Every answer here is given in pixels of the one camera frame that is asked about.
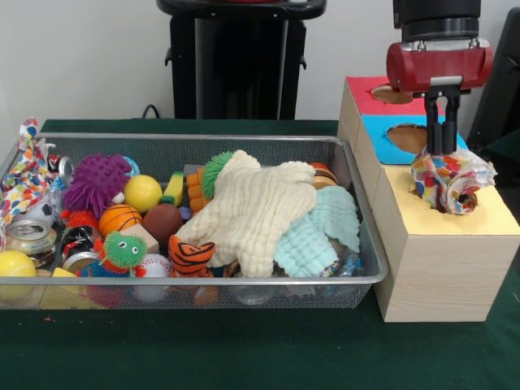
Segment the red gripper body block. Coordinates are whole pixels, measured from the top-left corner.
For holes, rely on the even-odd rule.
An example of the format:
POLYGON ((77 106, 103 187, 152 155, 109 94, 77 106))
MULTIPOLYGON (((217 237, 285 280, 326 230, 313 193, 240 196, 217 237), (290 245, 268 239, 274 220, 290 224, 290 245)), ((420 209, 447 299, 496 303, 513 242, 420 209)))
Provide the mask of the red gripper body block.
POLYGON ((404 93, 425 93, 431 87, 482 87, 492 71, 493 48, 485 40, 396 42, 389 46, 389 84, 404 93))

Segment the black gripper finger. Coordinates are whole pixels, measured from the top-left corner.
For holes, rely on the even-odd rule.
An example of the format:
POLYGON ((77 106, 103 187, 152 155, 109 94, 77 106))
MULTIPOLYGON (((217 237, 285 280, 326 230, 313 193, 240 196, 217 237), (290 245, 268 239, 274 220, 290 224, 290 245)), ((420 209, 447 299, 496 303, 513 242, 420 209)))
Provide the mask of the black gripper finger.
POLYGON ((436 95, 426 95, 424 106, 427 118, 427 152, 429 154, 441 154, 442 126, 439 122, 439 110, 436 95))
POLYGON ((457 117, 460 95, 446 95, 445 119, 442 124, 442 153, 452 154, 457 150, 457 117))

